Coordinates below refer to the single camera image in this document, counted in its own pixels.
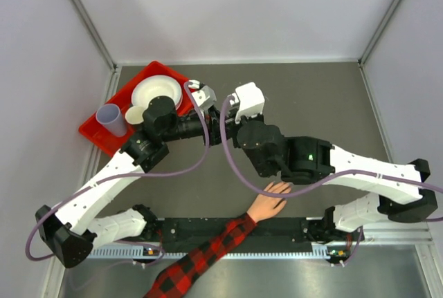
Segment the mannequin hand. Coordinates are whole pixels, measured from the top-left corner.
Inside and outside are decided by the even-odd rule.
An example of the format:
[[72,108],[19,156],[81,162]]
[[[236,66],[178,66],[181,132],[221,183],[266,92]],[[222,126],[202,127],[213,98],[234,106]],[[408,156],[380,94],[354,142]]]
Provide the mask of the mannequin hand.
[[277,194],[277,197],[265,196],[259,194],[252,205],[247,210],[247,214],[255,223],[267,220],[276,216],[286,205],[286,199],[280,196],[288,194],[291,191],[289,183],[269,183],[265,188],[265,192]]

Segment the red plaid sleeve forearm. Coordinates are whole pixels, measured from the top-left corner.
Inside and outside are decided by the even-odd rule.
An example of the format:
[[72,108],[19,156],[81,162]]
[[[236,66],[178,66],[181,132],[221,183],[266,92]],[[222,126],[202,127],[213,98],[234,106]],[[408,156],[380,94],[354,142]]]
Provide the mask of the red plaid sleeve forearm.
[[210,267],[239,246],[256,226],[257,223],[248,214],[227,222],[217,236],[205,241],[162,270],[145,296],[184,297]]

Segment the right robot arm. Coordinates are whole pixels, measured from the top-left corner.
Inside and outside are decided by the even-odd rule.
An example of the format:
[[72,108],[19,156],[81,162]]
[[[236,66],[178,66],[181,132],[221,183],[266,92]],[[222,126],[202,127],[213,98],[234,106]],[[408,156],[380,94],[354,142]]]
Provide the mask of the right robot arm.
[[[345,238],[360,227],[380,221],[420,223],[437,210],[439,189],[426,183],[430,176],[426,160],[392,164],[356,155],[332,143],[311,137],[285,137],[261,117],[240,120],[221,114],[221,143],[237,177],[253,191],[283,199],[301,196],[320,186],[340,185],[365,192],[345,205],[327,208],[322,218],[307,220],[305,238],[329,243]],[[227,138],[239,147],[261,177],[280,175],[282,181],[300,185],[296,192],[261,190],[247,181],[230,154]]]

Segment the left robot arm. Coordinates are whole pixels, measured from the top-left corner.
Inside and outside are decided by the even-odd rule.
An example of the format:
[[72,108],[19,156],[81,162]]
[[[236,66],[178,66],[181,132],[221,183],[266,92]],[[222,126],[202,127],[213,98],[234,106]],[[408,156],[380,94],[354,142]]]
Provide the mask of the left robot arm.
[[159,221],[144,205],[103,218],[98,214],[134,181],[154,176],[153,168],[169,154],[170,141],[201,136],[205,147],[215,144],[215,97],[196,91],[191,98],[194,109],[182,116],[171,98],[154,98],[141,127],[93,178],[65,201],[37,210],[35,232],[65,268],[76,267],[104,245],[147,243],[156,237]]

